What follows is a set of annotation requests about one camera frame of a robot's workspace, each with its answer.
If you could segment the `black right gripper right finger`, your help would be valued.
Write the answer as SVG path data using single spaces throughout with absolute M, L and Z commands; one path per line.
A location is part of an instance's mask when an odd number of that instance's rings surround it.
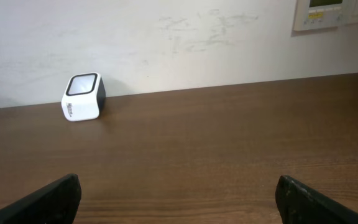
M 358 213 L 302 182 L 282 175 L 275 202 L 284 224 L 358 224 Z

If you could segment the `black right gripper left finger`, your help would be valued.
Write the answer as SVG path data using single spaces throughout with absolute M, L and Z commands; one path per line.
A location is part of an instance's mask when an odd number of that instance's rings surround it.
M 76 174 L 68 174 L 0 209 L 0 223 L 72 224 L 81 200 Z

